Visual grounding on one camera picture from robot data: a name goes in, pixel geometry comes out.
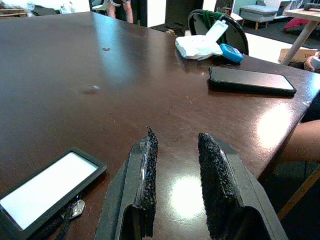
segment black chair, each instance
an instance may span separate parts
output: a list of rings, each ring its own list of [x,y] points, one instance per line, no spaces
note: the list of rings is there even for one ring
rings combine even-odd
[[[192,35],[206,35],[217,20],[225,20],[229,26],[219,39],[218,44],[228,44],[238,49],[242,54],[249,55],[248,39],[242,26],[228,15],[201,9],[194,10],[189,15],[188,26]]]

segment dark wooden table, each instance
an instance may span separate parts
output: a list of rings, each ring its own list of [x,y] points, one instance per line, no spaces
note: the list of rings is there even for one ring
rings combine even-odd
[[[285,75],[295,97],[212,91],[212,59],[182,59],[173,37],[95,13],[0,30],[0,194],[71,147],[108,164],[68,240],[94,239],[108,185],[147,127],[159,140],[154,239],[208,240],[198,134],[231,144],[258,178],[320,87],[317,74],[245,57],[238,68]]]

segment phone screen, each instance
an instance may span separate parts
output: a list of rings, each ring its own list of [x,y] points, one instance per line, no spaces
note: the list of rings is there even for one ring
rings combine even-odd
[[[293,91],[294,87],[282,75],[244,71],[223,67],[211,68],[212,78],[217,82],[259,86],[263,88]]]
[[[0,205],[25,230],[98,168],[70,152],[1,199]]]

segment black smartphone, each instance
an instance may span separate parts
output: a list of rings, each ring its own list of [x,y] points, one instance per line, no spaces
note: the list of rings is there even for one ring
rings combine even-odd
[[[89,154],[68,150],[0,197],[0,239],[27,239],[106,169]]]
[[[294,96],[297,90],[285,76],[255,71],[212,66],[209,68],[213,87],[247,93]]]

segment tablet screen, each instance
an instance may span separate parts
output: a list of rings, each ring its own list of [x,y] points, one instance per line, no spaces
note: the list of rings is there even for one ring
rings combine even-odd
[[[1,199],[0,205],[25,230],[98,168],[70,152]]]

